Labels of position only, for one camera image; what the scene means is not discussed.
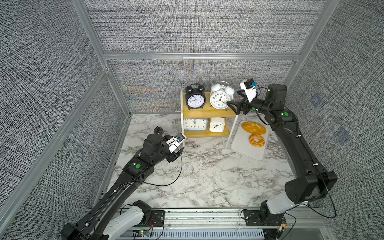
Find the grey rectangular alarm clock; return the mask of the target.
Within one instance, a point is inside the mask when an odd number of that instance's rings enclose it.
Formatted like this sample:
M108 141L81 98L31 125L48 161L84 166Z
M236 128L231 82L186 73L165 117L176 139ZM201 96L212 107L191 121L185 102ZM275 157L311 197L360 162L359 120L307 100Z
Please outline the grey rectangular alarm clock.
M205 131L208 126L208 119L184 119L185 131Z

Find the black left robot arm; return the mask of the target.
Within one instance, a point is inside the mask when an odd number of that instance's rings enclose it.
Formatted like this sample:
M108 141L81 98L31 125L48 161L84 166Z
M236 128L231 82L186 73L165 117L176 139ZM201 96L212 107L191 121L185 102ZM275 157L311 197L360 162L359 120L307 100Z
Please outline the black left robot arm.
M126 230L137 225L146 225L152 208L137 201L122 215L114 215L125 200L154 172L163 160L169 163L181 157L186 136L178 133L174 137L154 132L144 140L122 173L105 196L76 224L66 224L61 230L63 240L115 240Z

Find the white twin bell alarm clock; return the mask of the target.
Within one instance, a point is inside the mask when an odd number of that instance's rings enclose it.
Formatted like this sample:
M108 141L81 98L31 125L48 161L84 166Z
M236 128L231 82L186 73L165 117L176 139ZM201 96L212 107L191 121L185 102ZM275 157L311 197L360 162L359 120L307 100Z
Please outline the white twin bell alarm clock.
M219 81L211 86L210 104L217 110L228 108L227 102L234 99L235 89L228 82Z

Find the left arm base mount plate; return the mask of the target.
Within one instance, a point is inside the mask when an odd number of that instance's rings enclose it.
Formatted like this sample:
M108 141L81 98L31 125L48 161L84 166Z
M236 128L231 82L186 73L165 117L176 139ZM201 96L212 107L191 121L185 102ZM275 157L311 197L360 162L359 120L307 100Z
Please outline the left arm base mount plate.
M165 211L151 211L150 213L145 213L142 226L143 227L162 227L165 220Z

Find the black twin bell alarm clock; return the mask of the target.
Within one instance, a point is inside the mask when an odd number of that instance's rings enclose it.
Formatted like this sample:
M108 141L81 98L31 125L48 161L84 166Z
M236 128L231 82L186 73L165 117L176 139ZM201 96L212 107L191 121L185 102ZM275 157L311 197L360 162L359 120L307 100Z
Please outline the black twin bell alarm clock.
M189 110L202 109L206 103L205 86L191 84L186 86L185 102Z

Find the small white square alarm clock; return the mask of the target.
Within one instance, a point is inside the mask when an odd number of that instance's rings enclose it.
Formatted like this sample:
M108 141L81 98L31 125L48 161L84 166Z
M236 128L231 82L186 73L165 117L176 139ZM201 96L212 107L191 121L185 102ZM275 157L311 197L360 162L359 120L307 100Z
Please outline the small white square alarm clock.
M223 133L225 128L225 118L210 118L209 131L213 133Z

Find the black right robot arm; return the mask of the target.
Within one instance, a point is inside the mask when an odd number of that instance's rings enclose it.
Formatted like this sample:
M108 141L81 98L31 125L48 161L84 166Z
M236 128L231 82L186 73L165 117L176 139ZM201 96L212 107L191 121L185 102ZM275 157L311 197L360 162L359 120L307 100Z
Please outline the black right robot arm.
M265 122L280 140L296 176L285 183L281 194L263 202L263 214L284 214L299 205L330 196L338 177L335 172L325 169L306 142L298 117L286 106L287 86L270 84L264 99L258 97L258 86L253 79L244 80L240 86L238 94L243 99L230 101L228 106L237 115L246 115L251 110L264 115Z

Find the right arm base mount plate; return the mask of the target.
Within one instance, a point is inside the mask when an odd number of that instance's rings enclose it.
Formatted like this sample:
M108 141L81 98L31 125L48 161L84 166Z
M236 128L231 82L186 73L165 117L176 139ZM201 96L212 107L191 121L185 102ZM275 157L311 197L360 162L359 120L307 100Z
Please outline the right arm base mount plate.
M274 227L285 228L287 223L283 214L272 215L264 210L248 210L243 209L240 217L246 222L248 227Z

